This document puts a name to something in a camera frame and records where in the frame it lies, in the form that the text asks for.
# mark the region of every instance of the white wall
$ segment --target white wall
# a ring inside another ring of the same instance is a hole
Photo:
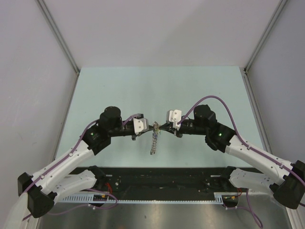
[[[289,1],[249,78],[274,154],[305,162],[305,1]]]
[[[0,228],[17,177],[51,159],[76,75],[34,0],[0,6]]]
[[[244,67],[280,0],[45,0],[82,67]]]

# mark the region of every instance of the wire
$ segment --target wire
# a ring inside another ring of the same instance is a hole
[[[89,127],[90,127],[92,124],[96,123],[97,121],[98,121],[98,119],[97,119],[97,120],[94,120],[94,121],[92,121],[92,122],[90,122],[90,123],[86,126],[86,128],[84,129],[84,131],[82,132],[82,134],[81,134],[79,140],[77,141],[77,143],[75,144],[75,146],[72,148],[72,150],[71,150],[65,157],[63,157],[60,161],[58,161],[56,164],[54,164],[53,166],[51,166],[49,169],[47,169],[45,172],[43,172],[37,179],[35,179],[35,180],[34,180],[34,181],[24,190],[23,193],[28,192],[28,191],[29,191],[38,181],[41,180],[41,177],[42,177],[42,176],[47,175],[49,172],[51,172],[53,169],[55,169],[57,166],[59,166],[62,162],[64,162],[67,158],[69,158],[69,157],[70,157],[70,154],[72,154],[72,153],[76,150],[76,148],[79,146],[79,144],[81,143],[81,140],[82,140],[82,138],[84,137],[86,131],[89,129]],[[27,215],[25,218],[23,218],[22,221],[28,219],[31,215],[32,215],[32,214]]]
[[[291,169],[289,169],[287,166],[285,166],[285,165],[283,165],[282,163],[278,162],[277,160],[273,159],[272,157],[270,157],[270,156],[264,154],[263,152],[261,152],[261,151],[255,149],[255,148],[249,146],[249,144],[247,144],[247,143],[242,139],[242,137],[240,136],[240,134],[239,134],[239,132],[238,132],[238,130],[237,130],[235,121],[234,121],[234,119],[233,119],[232,113],[230,112],[228,106],[225,104],[225,102],[224,102],[221,98],[219,98],[219,97],[217,97],[217,96],[215,96],[215,95],[208,95],[208,96],[203,97],[202,99],[200,99],[197,103],[195,103],[195,105],[186,113],[186,115],[184,115],[184,117],[181,119],[181,121],[179,121],[177,124],[179,125],[181,122],[183,122],[183,121],[186,119],[186,116],[188,116],[188,115],[195,109],[195,107],[196,107],[199,103],[201,103],[203,100],[209,99],[209,98],[217,99],[217,100],[219,100],[219,101],[224,105],[225,109],[227,110],[227,113],[228,113],[229,116],[230,116],[230,119],[231,119],[233,128],[234,128],[234,130],[235,130],[235,132],[236,132],[236,135],[237,135],[238,139],[241,141],[241,143],[243,143],[248,149],[251,149],[252,151],[258,153],[259,155],[261,155],[261,156],[263,156],[263,157],[265,157],[265,158],[267,158],[267,159],[269,159],[270,161],[272,161],[273,163],[277,164],[278,166],[284,168],[286,171],[288,171],[290,174],[292,174],[295,178],[297,178],[297,179],[301,182],[301,184],[305,187],[305,182],[299,177],[298,174],[296,174],[294,171],[292,171]]]
[[[138,116],[140,116],[140,115],[141,115],[141,114],[133,114],[133,115],[129,116],[124,122],[122,122],[122,126],[125,126],[125,125],[128,123],[128,121],[130,121],[130,120],[132,120],[133,118],[138,117]]]
[[[252,214],[252,216],[253,216],[253,218],[254,218],[256,224],[258,225],[258,227],[262,229],[262,228],[264,228],[263,223],[262,223],[262,221],[259,219],[259,217],[253,212],[252,206],[251,206],[251,204],[250,204],[249,196],[248,196],[248,191],[249,191],[249,190],[247,189],[246,197],[247,197],[247,202],[248,202],[249,208],[239,207],[239,206],[232,207],[232,208],[228,208],[225,204],[223,204],[223,206],[225,207],[226,210],[243,209],[243,210],[249,211],[249,212]]]
[[[242,189],[241,188],[237,188],[237,190],[240,192],[240,194],[237,196],[237,197],[240,197],[241,195],[242,195],[242,193],[243,193],[243,191],[242,191]]]
[[[234,195],[234,196],[231,196],[231,197],[223,197],[224,199],[231,199],[231,198],[237,198],[237,197],[240,197],[242,195],[242,190],[238,187],[237,188],[237,195]]]
[[[112,187],[110,186],[109,183],[105,183],[105,185],[108,187],[108,191],[110,191],[110,193],[112,193]]]
[[[250,199],[249,199],[249,189],[247,189],[247,192],[246,192],[246,197],[247,197],[247,202],[248,202],[248,206],[249,206],[249,209],[250,209],[250,212],[256,222],[256,224],[259,226],[259,228],[263,228],[263,224],[261,222],[261,220],[257,217],[257,215],[253,212],[253,209],[252,209],[252,205],[250,204]]]
[[[181,118],[183,118],[184,116],[185,116],[185,115],[183,115]],[[187,116],[187,118],[190,119],[189,116]]]
[[[103,207],[103,208],[102,208],[102,207],[93,206],[93,205],[91,205],[91,204],[81,204],[81,205],[75,206],[75,207],[73,207],[73,208],[71,208],[71,209],[69,209],[69,210],[66,210],[66,211],[63,211],[63,212],[59,212],[59,213],[51,213],[51,212],[48,212],[48,215],[51,215],[51,216],[60,216],[60,215],[66,214],[66,213],[68,213],[68,212],[71,212],[71,211],[73,211],[73,210],[75,210],[75,209],[77,209],[77,208],[81,208],[81,207],[92,207],[93,209],[96,209],[96,208],[97,208],[97,209],[112,209],[112,208],[114,208],[115,206],[118,205],[118,199],[117,199],[114,195],[112,195],[112,194],[110,194],[110,193],[102,192],[102,191],[95,190],[95,189],[92,189],[92,188],[86,189],[86,190],[87,190],[87,191],[99,192],[99,193],[108,195],[108,196],[112,197],[112,198],[115,200],[115,203],[114,203],[113,205],[109,206],[109,207]]]

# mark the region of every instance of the pale blue table surface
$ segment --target pale blue table surface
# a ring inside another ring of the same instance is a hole
[[[125,120],[143,113],[152,124],[165,123],[166,112],[185,114],[207,95],[221,97],[229,106],[239,132],[262,148],[243,79],[238,67],[117,67],[82,68],[57,152],[59,157],[76,143],[85,126],[98,119],[107,106],[121,109]],[[217,120],[232,127],[223,105],[208,99]],[[211,150],[204,136],[161,132],[157,152],[150,155],[152,134],[132,141],[130,136],[114,137],[96,157],[80,166],[101,167],[248,167],[233,156]]]

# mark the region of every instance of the red wire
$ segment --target red wire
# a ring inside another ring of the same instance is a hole
[[[238,190],[238,192],[240,192],[240,194],[238,194],[238,196],[237,197],[240,197],[241,195],[242,195],[242,193],[243,193],[243,191],[242,191],[242,189],[241,188],[237,188],[237,190]]]
[[[109,184],[109,183],[105,183],[105,185],[107,185],[107,187],[108,187],[108,192],[109,192],[109,190],[110,190],[110,194],[111,194],[111,193],[112,193],[112,188],[111,188],[110,184]]]

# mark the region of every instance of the black bracket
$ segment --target black bracket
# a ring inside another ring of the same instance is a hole
[[[18,195],[20,196],[24,190],[32,183],[32,177],[27,173],[23,173],[18,177]],[[33,185],[28,191],[28,210],[34,218],[39,218],[49,212],[54,206],[54,199],[57,193],[51,192],[46,195],[41,192],[41,187]]]
[[[194,109],[194,120],[197,126],[205,129],[205,142],[212,150],[225,152],[230,145],[230,140],[236,132],[217,122],[215,112],[211,111],[208,105],[199,105]]]
[[[305,164],[301,161],[297,161],[294,165],[292,164],[292,166],[292,171],[304,180]],[[305,187],[292,174],[284,176],[284,180],[285,181],[281,185],[270,185],[270,189],[274,192],[273,197],[285,207],[297,209],[305,193]]]
[[[94,174],[95,178],[97,179],[93,188],[97,190],[101,190],[104,187],[107,180],[106,174],[97,166],[90,166],[88,167],[88,170],[91,171]]]

